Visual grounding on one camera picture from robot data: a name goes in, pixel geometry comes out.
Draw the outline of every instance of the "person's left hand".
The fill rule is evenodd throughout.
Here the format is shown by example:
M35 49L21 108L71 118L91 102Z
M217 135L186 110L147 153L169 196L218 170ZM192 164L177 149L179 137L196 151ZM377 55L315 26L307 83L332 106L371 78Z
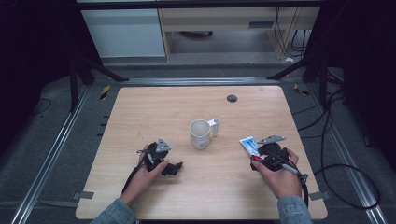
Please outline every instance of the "person's left hand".
M142 153L139 160L142 160L144 155L145 153ZM154 179L165 169L167 164L168 161L163 161L154 170L149 172L147 166L143 163L132 178L127 189L120 196L120 199L132 208L137 198L151 186Z

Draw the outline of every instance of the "metal rail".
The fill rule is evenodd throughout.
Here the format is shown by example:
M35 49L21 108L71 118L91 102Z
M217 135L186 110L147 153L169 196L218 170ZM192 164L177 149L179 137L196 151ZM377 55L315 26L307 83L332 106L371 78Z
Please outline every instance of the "metal rail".
M315 92L312 89L312 87L310 87L309 85L308 85L308 88L310 89L310 92ZM316 101L316 103L319 104L318 97L315 94L313 94L313 97L314 97L314 100ZM319 107L319 111L320 111L320 113L323 113L323 108ZM334 124L330 128L330 134L331 134L331 139L335 144L335 150L337 151L341 162L343 164L351 165L351 166L358 168L358 165L353 160L353 157L349 153L347 146L341 137L341 134L338 132L338 130ZM372 204L375 204L375 196L370 188L370 185L367 183L367 181L364 179L364 177L360 173L355 172L350 169L347 169L346 173L347 173L353 187L355 188L359 198L361 199L361 203L364 206L370 206ZM371 220L371 223L373 223L373 224L388 223L379 206L377 206L376 208L370 209L370 210L366 210L366 214L367 214L368 218Z
M323 7L345 0L194 0L57 4L55 7L73 7L80 10L202 8L202 7Z
M80 94L80 101L73 112L70 112L67 117L64 126L60 130L55 143L52 145L51 150L49 151L49 155L44 161L43 165L40 168L37 176L35 177L35 181L32 186L29 188L28 192L24 196L21 204L17 208L17 211L12 218L12 224L22 224L27 221L30 213L32 212L35 203L37 202L38 196L41 193L41 190L44 188L48 177L50 176L50 172L54 167L56 161L58 160L59 155L61 154L62 148L64 146L65 141L67 140L68 135L71 132L71 129L77 119L77 116L85 102L87 93L91 87L85 86Z
M133 86L225 86L276 84L279 81L266 77L200 77L200 78L130 78L121 85Z

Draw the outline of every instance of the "mug handle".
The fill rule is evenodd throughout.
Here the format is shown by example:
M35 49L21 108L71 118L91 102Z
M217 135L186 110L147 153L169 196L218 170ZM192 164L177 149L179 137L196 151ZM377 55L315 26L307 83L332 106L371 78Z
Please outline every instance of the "mug handle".
M210 127L213 127L213 136L214 137L218 136L220 120L212 119L212 120L208 121L207 123L210 125Z

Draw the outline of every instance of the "blue and white package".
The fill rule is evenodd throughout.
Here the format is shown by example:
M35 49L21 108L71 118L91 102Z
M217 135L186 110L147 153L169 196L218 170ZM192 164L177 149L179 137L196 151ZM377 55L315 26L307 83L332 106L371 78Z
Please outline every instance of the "blue and white package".
M256 140L254 139L253 136L250 136L245 139L239 140L241 142L242 146L247 150L247 153L250 155L250 157L255 160L264 160L265 156L261 156L259 153L259 146L256 143Z

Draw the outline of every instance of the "white cabinet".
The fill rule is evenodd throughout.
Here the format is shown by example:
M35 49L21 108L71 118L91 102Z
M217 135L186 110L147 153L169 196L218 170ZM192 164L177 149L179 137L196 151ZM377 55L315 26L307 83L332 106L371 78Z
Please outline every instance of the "white cabinet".
M121 2L121 0L78 0ZM102 59L165 57L157 9L83 10L93 42Z

